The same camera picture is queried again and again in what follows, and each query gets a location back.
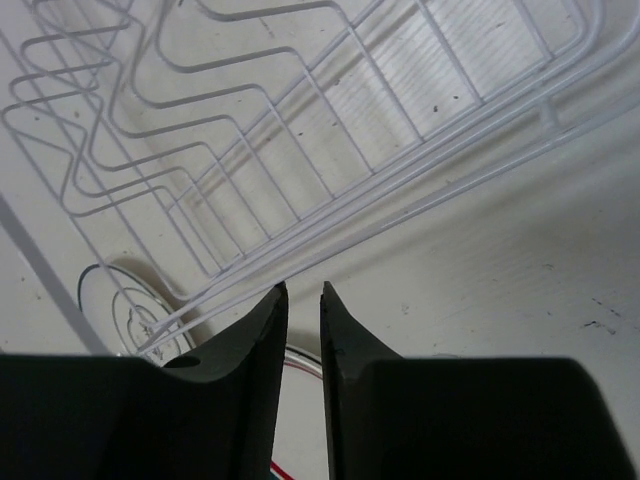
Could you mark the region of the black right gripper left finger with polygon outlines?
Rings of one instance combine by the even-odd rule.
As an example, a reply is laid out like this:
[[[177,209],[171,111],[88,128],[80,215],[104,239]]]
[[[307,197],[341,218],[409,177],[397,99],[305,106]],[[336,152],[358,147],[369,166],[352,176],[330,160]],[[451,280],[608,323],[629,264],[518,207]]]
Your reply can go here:
[[[3,355],[5,479],[266,479],[288,293],[156,366],[138,357]]]

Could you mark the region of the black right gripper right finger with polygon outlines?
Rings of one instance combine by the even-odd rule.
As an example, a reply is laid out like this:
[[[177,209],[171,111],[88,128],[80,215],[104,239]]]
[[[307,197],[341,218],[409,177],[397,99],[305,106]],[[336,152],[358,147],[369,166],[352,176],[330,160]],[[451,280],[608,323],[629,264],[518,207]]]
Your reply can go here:
[[[334,479],[606,479],[610,416],[569,358],[400,356],[325,284],[321,350]]]

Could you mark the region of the white plate green red rim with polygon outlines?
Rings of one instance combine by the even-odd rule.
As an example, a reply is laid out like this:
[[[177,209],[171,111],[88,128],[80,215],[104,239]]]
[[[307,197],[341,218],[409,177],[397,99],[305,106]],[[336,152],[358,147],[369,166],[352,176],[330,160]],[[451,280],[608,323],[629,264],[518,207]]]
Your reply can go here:
[[[293,345],[285,350],[270,477],[329,477],[321,362]]]

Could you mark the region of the white plate teal clover design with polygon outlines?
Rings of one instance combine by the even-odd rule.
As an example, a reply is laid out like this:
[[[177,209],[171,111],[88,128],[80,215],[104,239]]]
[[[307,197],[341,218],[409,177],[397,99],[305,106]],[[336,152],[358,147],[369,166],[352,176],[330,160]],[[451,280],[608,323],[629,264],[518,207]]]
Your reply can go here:
[[[114,264],[87,266],[76,287],[80,311],[118,356],[134,356],[157,321],[173,313],[170,303],[135,273]]]

